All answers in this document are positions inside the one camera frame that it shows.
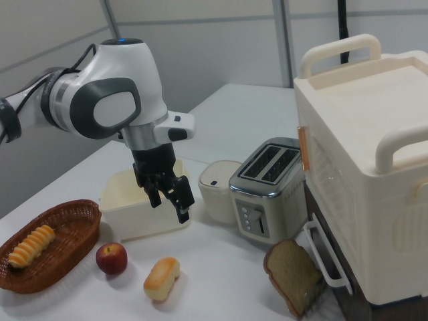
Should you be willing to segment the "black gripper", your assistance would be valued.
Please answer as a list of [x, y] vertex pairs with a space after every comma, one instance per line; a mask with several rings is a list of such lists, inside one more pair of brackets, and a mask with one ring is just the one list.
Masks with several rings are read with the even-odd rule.
[[162, 144], [149, 150], [131, 150], [134, 172], [139, 187], [148, 195], [152, 208], [162, 201], [159, 191], [173, 204], [179, 223], [186, 223], [189, 209], [195, 203], [187, 176], [176, 177], [173, 167], [176, 156], [172, 143]]

